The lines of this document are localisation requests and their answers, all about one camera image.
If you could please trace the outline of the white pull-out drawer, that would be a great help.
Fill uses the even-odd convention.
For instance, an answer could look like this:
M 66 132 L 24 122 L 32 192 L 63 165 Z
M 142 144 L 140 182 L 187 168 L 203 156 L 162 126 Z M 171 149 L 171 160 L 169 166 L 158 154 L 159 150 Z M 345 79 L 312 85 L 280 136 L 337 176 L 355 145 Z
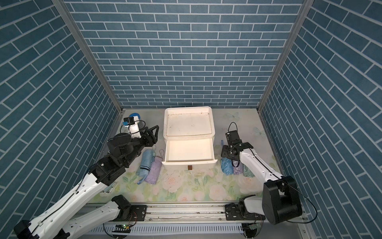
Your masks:
M 162 162 L 168 170 L 193 170 L 214 167 L 217 159 L 214 155 L 213 140 L 169 140 L 166 142 L 165 159 Z

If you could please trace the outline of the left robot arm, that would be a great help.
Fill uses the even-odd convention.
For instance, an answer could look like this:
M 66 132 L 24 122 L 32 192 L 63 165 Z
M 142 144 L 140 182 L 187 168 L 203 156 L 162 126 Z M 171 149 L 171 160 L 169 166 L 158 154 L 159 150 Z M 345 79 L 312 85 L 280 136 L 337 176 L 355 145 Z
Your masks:
M 22 220 L 15 225 L 17 238 L 77 239 L 106 222 L 131 219 L 131 203 L 123 195 L 114 196 L 105 205 L 82 216 L 75 215 L 93 197 L 124 174 L 144 148 L 157 143 L 158 130 L 158 125 L 144 127 L 139 130 L 139 137 L 119 133 L 109 139 L 109 153 L 93 164 L 73 189 L 36 218 Z

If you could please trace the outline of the light blue umbrella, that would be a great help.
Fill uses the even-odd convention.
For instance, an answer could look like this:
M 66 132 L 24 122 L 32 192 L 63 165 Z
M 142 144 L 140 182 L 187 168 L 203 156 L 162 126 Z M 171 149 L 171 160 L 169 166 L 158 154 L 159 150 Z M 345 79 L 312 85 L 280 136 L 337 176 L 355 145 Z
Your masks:
M 138 185 L 144 182 L 144 180 L 147 178 L 151 170 L 151 165 L 154 162 L 154 158 L 155 158 L 154 150 L 148 149 L 143 152 L 141 163 L 139 165 L 139 168 L 136 171 L 136 175 L 140 178 L 140 180 L 137 182 Z
M 221 159 L 221 170 L 227 176 L 234 174 L 232 160 L 225 158 L 225 157 L 222 158 Z

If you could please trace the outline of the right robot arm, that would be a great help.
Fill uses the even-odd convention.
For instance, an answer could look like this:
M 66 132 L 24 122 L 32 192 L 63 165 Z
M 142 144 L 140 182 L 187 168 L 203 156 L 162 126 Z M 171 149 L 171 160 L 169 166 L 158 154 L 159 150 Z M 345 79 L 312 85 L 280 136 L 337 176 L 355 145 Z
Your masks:
M 245 220 L 267 219 L 273 225 L 302 215 L 302 206 L 296 181 L 283 176 L 266 163 L 248 142 L 243 142 L 238 131 L 226 134 L 227 145 L 221 156 L 231 162 L 240 162 L 263 183 L 262 199 L 248 196 L 239 200 L 236 206 L 239 216 Z

